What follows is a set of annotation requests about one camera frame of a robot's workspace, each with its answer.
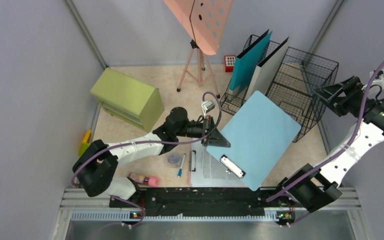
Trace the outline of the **green metal drawer box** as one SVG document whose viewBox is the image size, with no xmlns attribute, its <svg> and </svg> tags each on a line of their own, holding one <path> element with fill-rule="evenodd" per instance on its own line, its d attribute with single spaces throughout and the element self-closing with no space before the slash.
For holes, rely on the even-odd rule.
<svg viewBox="0 0 384 240">
<path fill-rule="evenodd" d="M 90 93 L 105 112 L 147 133 L 165 110 L 158 88 L 111 68 L 103 71 Z"/>
</svg>

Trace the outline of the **light blue clipboard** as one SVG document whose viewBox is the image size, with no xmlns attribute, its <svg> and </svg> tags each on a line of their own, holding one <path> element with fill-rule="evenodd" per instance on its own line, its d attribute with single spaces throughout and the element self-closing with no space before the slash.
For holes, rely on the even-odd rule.
<svg viewBox="0 0 384 240">
<path fill-rule="evenodd" d="M 301 130 L 301 125 L 268 97 L 255 91 L 221 130 L 230 147 L 208 146 L 218 161 L 227 157 L 256 191 Z"/>
</svg>

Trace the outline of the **clear jar of paperclips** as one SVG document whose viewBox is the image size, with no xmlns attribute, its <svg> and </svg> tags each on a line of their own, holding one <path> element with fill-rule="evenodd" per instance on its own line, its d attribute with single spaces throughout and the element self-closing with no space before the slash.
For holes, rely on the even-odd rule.
<svg viewBox="0 0 384 240">
<path fill-rule="evenodd" d="M 172 168 L 179 168 L 181 165 L 181 162 L 182 162 L 182 156 L 177 152 L 171 153 L 167 157 L 167 163 Z"/>
</svg>

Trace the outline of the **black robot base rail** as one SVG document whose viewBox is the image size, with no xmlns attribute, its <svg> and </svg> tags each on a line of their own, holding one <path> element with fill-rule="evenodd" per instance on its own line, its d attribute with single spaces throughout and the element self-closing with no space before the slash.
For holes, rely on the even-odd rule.
<svg viewBox="0 0 384 240">
<path fill-rule="evenodd" d="M 286 195 L 267 202 L 274 193 L 270 187 L 256 191 L 243 187 L 144 187 L 129 201 L 144 208 L 147 217 L 260 217 L 269 208 L 302 207 Z"/>
</svg>

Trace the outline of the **blue white marker pen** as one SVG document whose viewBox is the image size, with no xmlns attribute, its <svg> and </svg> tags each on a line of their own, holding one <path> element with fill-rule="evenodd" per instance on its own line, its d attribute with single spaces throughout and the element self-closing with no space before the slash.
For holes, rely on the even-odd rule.
<svg viewBox="0 0 384 240">
<path fill-rule="evenodd" d="M 183 172 L 183 167 L 184 167 L 186 156 L 187 155 L 185 153 L 182 156 L 182 159 L 181 159 L 181 162 L 180 162 L 180 166 L 179 166 L 179 170 L 178 170 L 178 173 L 177 173 L 177 178 L 180 178 L 182 176 L 182 172 Z"/>
</svg>

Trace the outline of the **yellow green toy block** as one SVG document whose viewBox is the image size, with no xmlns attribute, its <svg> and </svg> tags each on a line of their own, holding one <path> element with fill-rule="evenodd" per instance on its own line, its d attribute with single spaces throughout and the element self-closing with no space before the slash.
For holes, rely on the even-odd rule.
<svg viewBox="0 0 384 240">
<path fill-rule="evenodd" d="M 79 147 L 78 154 L 77 154 L 79 157 L 82 156 L 85 153 L 85 151 L 87 150 L 87 148 L 89 147 L 91 135 L 92 135 L 92 130 L 88 129 L 85 132 L 85 134 L 81 140 L 81 143 L 80 143 L 80 147 Z"/>
</svg>

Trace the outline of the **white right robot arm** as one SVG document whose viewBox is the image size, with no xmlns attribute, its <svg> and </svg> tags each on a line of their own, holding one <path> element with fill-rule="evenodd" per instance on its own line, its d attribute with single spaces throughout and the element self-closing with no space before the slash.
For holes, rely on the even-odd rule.
<svg viewBox="0 0 384 240">
<path fill-rule="evenodd" d="M 369 99 L 365 90 L 356 76 L 315 89 L 315 95 L 336 115 L 350 113 L 357 122 L 326 159 L 316 166 L 306 164 L 282 180 L 267 202 L 287 206 L 295 199 L 312 213 L 342 195 L 339 186 L 348 171 L 371 148 L 384 142 L 384 98 Z"/>
</svg>

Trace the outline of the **pink capped tube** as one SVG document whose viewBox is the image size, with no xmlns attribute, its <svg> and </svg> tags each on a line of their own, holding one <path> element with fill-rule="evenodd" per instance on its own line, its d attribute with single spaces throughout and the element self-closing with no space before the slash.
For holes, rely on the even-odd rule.
<svg viewBox="0 0 384 240">
<path fill-rule="evenodd" d="M 128 177 L 137 184 L 157 188 L 160 185 L 160 179 L 156 176 L 145 176 L 136 173 L 130 173 Z"/>
</svg>

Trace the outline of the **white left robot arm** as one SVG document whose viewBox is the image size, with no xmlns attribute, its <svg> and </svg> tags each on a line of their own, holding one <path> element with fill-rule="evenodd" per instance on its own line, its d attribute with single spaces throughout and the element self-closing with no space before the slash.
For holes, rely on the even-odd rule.
<svg viewBox="0 0 384 240">
<path fill-rule="evenodd" d="M 189 120 L 183 107 L 173 108 L 165 122 L 152 132 L 129 141 L 104 143 L 93 141 L 72 167 L 74 178 L 88 197 L 101 194 L 120 197 L 129 207 L 140 202 L 140 193 L 132 180 L 116 178 L 117 168 L 149 156 L 166 154 L 182 144 L 179 137 L 191 138 L 190 144 L 230 148 L 231 143 L 217 129 L 212 116 Z"/>
</svg>

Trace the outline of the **pink clipboard with papers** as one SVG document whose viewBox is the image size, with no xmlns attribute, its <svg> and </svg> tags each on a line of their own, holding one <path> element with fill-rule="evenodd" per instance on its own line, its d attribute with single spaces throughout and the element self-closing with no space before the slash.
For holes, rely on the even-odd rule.
<svg viewBox="0 0 384 240">
<path fill-rule="evenodd" d="M 239 178 L 212 157 L 200 142 L 190 145 L 188 185 L 196 188 L 247 188 Z"/>
</svg>

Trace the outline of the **grey white file folder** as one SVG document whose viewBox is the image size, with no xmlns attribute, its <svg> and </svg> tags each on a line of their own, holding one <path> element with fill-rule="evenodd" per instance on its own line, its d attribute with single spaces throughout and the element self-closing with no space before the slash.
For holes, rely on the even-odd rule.
<svg viewBox="0 0 384 240">
<path fill-rule="evenodd" d="M 266 95 L 289 48 L 289 40 L 289 36 L 281 43 L 270 40 L 264 50 L 264 58 L 255 67 L 244 97 L 246 101 L 256 91 Z"/>
</svg>

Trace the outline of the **red white small box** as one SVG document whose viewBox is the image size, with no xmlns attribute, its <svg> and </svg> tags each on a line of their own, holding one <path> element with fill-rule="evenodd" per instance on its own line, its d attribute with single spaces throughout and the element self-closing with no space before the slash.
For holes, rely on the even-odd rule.
<svg viewBox="0 0 384 240">
<path fill-rule="evenodd" d="M 227 73 L 233 72 L 235 62 L 236 62 L 236 56 L 235 55 L 225 55 L 224 56 L 225 72 L 227 72 Z"/>
</svg>

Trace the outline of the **pink perforated board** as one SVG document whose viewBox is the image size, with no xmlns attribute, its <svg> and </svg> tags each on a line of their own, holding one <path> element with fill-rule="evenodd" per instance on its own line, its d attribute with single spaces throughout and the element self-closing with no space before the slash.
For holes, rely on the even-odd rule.
<svg viewBox="0 0 384 240">
<path fill-rule="evenodd" d="M 183 28 L 209 56 L 217 54 L 232 0 L 164 0 Z"/>
</svg>

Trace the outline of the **teal file folder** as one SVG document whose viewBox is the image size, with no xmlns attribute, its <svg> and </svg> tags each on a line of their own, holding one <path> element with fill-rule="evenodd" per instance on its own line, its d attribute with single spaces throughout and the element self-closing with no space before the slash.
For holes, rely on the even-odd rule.
<svg viewBox="0 0 384 240">
<path fill-rule="evenodd" d="M 256 38 L 245 50 L 236 56 L 231 81 L 227 92 L 238 95 L 247 88 L 252 80 L 255 68 L 262 61 L 266 46 L 271 39 L 272 31 L 267 29 Z"/>
</svg>

